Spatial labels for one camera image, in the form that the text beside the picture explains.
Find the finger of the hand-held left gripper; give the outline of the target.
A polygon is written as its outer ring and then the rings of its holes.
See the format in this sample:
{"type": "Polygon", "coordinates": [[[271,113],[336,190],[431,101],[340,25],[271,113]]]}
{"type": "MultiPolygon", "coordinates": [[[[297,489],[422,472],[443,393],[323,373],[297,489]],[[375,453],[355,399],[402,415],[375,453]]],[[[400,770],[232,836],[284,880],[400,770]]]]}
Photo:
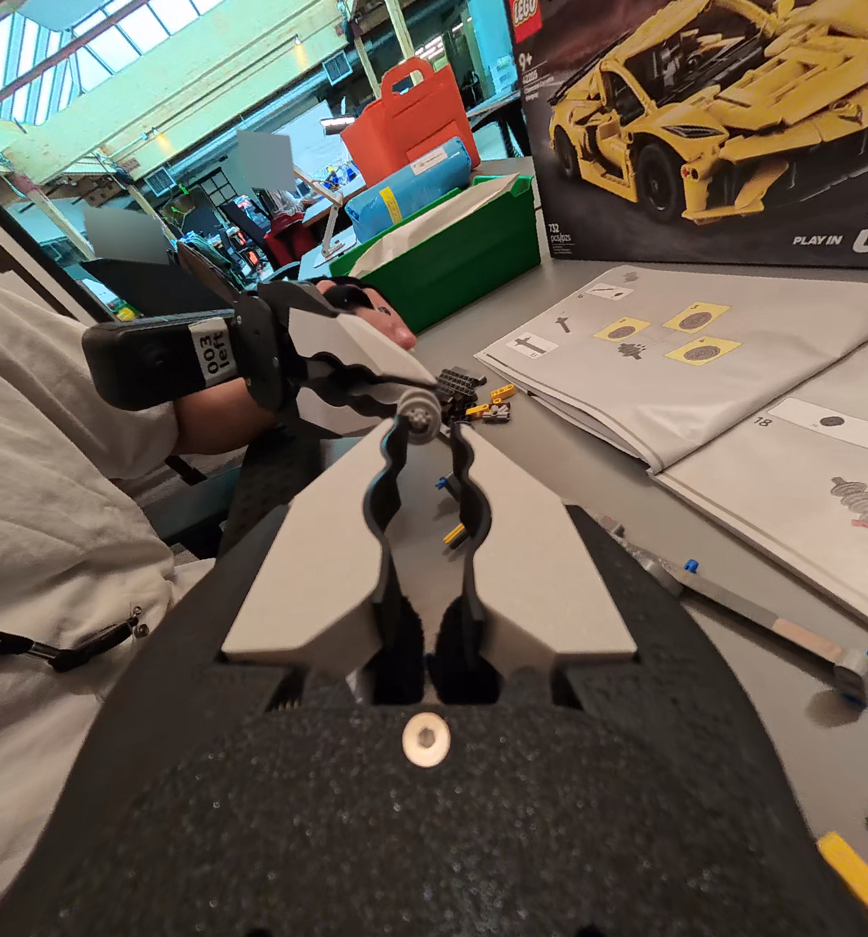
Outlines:
{"type": "Polygon", "coordinates": [[[296,395],[299,419],[324,438],[361,437],[393,418],[401,384],[355,384],[347,389],[304,387],[296,395]]]}
{"type": "Polygon", "coordinates": [[[434,389],[435,377],[412,353],[351,313],[335,316],[291,308],[287,332],[299,357],[310,365],[359,373],[364,382],[434,389]]]}

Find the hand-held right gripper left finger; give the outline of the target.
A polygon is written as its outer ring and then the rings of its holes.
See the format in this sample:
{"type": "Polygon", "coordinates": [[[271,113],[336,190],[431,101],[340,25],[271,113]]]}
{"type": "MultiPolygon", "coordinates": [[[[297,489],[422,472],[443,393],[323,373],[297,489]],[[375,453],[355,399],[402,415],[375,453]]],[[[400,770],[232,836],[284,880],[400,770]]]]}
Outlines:
{"type": "Polygon", "coordinates": [[[403,595],[386,528],[410,429],[384,420],[293,498],[222,644],[229,662],[346,676],[396,646],[403,595]]]}

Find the grey lego pulley disc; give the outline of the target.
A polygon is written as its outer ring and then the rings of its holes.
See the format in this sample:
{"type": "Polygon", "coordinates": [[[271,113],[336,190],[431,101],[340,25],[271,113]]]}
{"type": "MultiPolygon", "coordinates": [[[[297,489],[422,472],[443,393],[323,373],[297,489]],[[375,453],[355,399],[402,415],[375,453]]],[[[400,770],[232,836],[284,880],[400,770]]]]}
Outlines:
{"type": "Polygon", "coordinates": [[[442,406],[435,391],[410,388],[398,400],[395,411],[395,422],[399,428],[406,432],[406,440],[413,445],[426,445],[440,435],[442,426],[442,406]],[[407,413],[416,407],[423,408],[429,417],[429,426],[421,433],[412,432],[407,420],[407,413]]]}

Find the partly built lego chassis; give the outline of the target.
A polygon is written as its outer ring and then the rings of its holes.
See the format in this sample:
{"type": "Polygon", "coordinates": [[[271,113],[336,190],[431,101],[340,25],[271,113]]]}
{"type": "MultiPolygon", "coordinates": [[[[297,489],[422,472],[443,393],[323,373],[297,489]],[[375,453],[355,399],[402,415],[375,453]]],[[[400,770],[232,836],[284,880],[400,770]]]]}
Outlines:
{"type": "Polygon", "coordinates": [[[695,560],[689,560],[685,565],[678,566],[633,544],[627,539],[624,526],[610,516],[592,512],[589,512],[588,516],[672,597],[680,599],[685,594],[694,594],[744,619],[756,629],[773,635],[780,642],[820,662],[831,674],[835,690],[846,699],[862,709],[868,706],[868,650],[843,647],[758,603],[711,582],[699,575],[699,565],[695,560]]]}

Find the lego instruction booklet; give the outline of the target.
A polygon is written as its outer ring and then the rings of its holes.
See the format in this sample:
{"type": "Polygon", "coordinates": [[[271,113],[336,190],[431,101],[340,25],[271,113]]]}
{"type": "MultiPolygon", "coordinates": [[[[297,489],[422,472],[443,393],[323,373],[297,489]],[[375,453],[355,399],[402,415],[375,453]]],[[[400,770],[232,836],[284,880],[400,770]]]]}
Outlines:
{"type": "Polygon", "coordinates": [[[868,623],[868,283],[618,266],[475,357],[868,623]]]}

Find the pile of colourful lego pieces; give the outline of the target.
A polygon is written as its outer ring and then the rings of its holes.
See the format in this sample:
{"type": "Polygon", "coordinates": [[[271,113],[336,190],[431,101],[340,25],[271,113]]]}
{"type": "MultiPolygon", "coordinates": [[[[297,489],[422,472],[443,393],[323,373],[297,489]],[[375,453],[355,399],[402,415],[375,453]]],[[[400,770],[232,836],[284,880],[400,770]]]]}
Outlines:
{"type": "Polygon", "coordinates": [[[836,832],[832,831],[819,837],[817,847],[828,865],[847,885],[850,893],[868,910],[868,864],[836,832]]]}

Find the person's left hand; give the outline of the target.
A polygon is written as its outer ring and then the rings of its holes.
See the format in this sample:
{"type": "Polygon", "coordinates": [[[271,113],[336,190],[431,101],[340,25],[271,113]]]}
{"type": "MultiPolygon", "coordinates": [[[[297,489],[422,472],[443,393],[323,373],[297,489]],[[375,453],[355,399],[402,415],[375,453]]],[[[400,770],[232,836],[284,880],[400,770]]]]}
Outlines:
{"type": "Polygon", "coordinates": [[[350,276],[314,278],[310,283],[335,309],[358,316],[404,350],[411,352],[416,347],[416,335],[404,323],[393,303],[372,285],[350,276]]]}

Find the white office desk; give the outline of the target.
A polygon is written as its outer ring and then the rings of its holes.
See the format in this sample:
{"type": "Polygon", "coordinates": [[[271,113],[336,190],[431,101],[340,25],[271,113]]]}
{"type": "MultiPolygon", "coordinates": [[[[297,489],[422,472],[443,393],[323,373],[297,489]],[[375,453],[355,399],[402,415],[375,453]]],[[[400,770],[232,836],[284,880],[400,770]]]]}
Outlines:
{"type": "Polygon", "coordinates": [[[301,258],[297,273],[298,280],[307,280],[317,276],[329,275],[331,262],[339,260],[347,252],[356,247],[358,239],[353,228],[349,227],[342,231],[334,232],[332,244],[338,247],[338,250],[335,251],[333,256],[324,256],[323,245],[318,244],[318,246],[307,252],[301,258]]]}

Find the black office chair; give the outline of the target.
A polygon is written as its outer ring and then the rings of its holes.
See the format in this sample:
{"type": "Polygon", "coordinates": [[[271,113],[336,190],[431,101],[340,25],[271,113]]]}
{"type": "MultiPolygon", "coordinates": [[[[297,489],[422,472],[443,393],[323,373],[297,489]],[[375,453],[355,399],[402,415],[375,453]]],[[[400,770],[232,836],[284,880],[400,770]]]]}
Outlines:
{"type": "Polygon", "coordinates": [[[262,249],[223,217],[202,191],[179,195],[168,209],[182,240],[217,265],[233,285],[244,287],[272,273],[262,249]]]}

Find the green plastic bin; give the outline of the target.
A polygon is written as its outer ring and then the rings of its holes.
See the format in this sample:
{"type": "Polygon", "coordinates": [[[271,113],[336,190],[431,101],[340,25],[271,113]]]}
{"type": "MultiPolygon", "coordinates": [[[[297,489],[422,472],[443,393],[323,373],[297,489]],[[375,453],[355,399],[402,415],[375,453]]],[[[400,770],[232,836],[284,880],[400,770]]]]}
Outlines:
{"type": "MultiPolygon", "coordinates": [[[[533,181],[532,175],[519,173],[509,193],[358,279],[391,300],[415,334],[447,319],[540,264],[533,181]]],[[[331,262],[329,275],[349,276],[355,260],[380,235],[331,262]]]]}

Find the light blue package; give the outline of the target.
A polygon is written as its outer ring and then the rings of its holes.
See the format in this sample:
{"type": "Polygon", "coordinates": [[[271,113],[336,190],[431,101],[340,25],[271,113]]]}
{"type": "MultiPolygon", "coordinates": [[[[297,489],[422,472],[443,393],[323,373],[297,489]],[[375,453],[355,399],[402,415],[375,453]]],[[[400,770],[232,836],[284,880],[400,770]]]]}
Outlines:
{"type": "Polygon", "coordinates": [[[468,186],[472,164],[455,136],[346,204],[358,244],[364,244],[457,189],[468,186]]]}

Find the white printed shirt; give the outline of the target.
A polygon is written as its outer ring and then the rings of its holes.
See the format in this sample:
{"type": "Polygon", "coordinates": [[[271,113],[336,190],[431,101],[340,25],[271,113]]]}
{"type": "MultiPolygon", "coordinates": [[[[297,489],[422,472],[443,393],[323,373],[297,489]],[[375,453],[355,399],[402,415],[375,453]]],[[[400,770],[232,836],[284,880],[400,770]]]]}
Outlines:
{"type": "MultiPolygon", "coordinates": [[[[171,405],[97,393],[79,322],[0,287],[0,630],[71,648],[141,610],[152,629],[213,567],[177,566],[114,481],[172,453],[171,405]]],[[[0,657],[0,898],[35,848],[130,642],[71,673],[0,657]]]]}

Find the red plastic crate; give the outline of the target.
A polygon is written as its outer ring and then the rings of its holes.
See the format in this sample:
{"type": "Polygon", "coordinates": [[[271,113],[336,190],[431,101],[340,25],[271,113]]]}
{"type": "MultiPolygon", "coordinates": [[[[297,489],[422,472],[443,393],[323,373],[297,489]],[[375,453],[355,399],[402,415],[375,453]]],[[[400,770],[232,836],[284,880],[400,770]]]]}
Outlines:
{"type": "Polygon", "coordinates": [[[472,168],[481,162],[451,67],[436,70],[419,57],[384,74],[381,97],[341,137],[367,186],[453,138],[463,142],[472,168]]]}

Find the large paned window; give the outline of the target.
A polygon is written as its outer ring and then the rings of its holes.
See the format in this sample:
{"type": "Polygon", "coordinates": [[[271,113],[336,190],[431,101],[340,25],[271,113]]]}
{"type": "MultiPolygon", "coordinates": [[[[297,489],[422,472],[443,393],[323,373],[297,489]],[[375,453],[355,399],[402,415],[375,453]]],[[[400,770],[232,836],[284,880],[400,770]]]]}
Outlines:
{"type": "Polygon", "coordinates": [[[0,2],[0,119],[45,123],[218,5],[0,2]]]}

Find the white desk mount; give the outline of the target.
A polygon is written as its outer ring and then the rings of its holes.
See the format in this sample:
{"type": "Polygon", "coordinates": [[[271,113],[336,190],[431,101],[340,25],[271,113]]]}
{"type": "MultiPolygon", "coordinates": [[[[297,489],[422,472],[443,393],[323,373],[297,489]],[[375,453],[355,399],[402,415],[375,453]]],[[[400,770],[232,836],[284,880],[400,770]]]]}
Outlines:
{"type": "Polygon", "coordinates": [[[303,183],[311,193],[317,195],[317,198],[311,204],[305,206],[303,224],[305,227],[310,227],[321,218],[325,219],[323,239],[321,241],[323,254],[326,257],[333,256],[338,247],[332,244],[332,239],[337,220],[340,214],[345,212],[346,198],[340,194],[337,187],[334,188],[329,183],[321,182],[298,165],[293,164],[292,169],[296,180],[303,183]]]}

